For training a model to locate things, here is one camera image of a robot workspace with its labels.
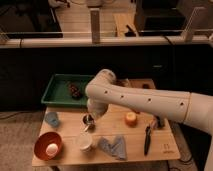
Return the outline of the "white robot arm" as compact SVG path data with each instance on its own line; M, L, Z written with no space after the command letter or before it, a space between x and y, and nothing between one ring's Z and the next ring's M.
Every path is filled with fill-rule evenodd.
M115 104L183 123L212 136L204 171L213 171L213 96L184 91L122 87L109 69L100 70L86 85L87 108L94 119Z

